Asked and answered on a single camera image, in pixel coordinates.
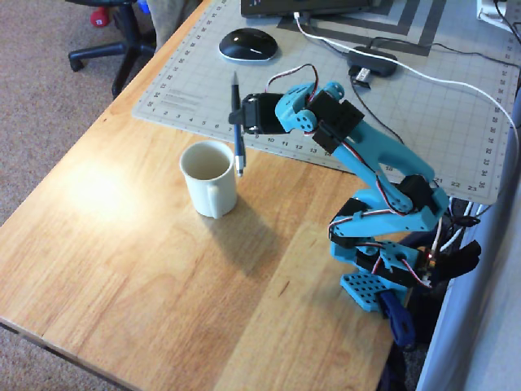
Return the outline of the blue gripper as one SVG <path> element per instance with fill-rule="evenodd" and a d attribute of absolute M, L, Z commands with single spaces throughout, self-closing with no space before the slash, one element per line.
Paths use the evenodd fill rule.
<path fill-rule="evenodd" d="M 249 94 L 242 101 L 243 128 L 247 134 L 285 134 L 292 130 L 312 133 L 316 116 L 306 108 L 313 83 L 293 86 L 288 92 Z M 237 112 L 229 114 L 231 125 L 237 124 Z"/>

